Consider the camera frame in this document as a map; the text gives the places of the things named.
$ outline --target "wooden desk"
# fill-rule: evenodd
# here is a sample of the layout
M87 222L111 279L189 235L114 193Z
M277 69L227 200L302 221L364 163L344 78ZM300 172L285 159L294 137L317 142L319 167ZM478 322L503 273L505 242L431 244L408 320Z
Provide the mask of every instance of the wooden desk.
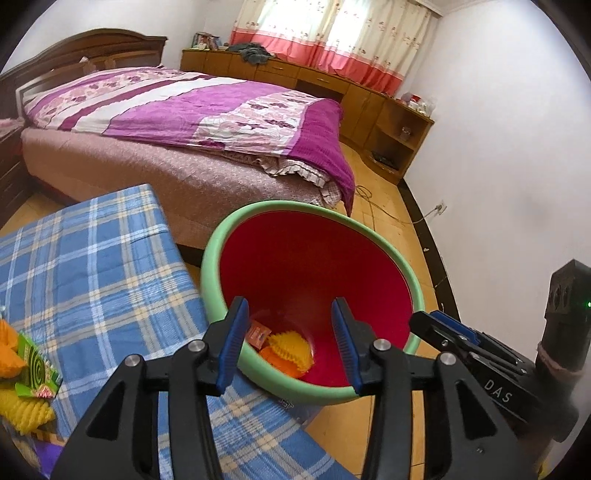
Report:
M251 65L238 53L187 49L183 50L181 70L271 83L336 100L343 108L341 140L355 148L368 167L394 184L404 176L433 125L430 118L383 93L279 59ZM401 138L403 127L411 130L407 140ZM387 158L389 164L374 160L372 152Z

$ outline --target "pink floral curtain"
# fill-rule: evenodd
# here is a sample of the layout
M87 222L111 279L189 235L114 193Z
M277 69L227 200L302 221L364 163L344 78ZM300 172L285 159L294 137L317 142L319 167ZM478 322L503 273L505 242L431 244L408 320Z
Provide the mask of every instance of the pink floral curtain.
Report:
M230 42L393 94L430 20L408 0L245 0Z

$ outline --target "nightstand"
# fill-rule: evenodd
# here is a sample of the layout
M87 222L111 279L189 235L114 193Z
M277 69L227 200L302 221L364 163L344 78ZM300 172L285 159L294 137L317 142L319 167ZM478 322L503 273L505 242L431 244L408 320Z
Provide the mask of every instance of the nightstand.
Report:
M0 120L0 228L33 193L21 153L23 129L23 120Z

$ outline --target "orange packet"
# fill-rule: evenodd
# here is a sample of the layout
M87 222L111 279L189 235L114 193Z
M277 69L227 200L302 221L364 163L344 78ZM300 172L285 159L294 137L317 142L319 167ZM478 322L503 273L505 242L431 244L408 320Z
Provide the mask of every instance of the orange packet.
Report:
M254 348L260 350L270 333L270 328L265 327L261 323L258 323L256 320L251 320L251 327L248 329L246 336L244 338Z

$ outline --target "blue plaid blanket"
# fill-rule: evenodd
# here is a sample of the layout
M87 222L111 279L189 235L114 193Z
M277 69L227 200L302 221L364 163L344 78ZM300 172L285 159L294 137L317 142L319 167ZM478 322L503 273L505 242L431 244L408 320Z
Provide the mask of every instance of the blue plaid blanket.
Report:
M170 355L207 328L148 185L65 208L0 239L0 304L64 377L53 401L64 438L127 355ZM160 470L168 479L165 394L160 400ZM208 405L227 479L354 478L241 375Z

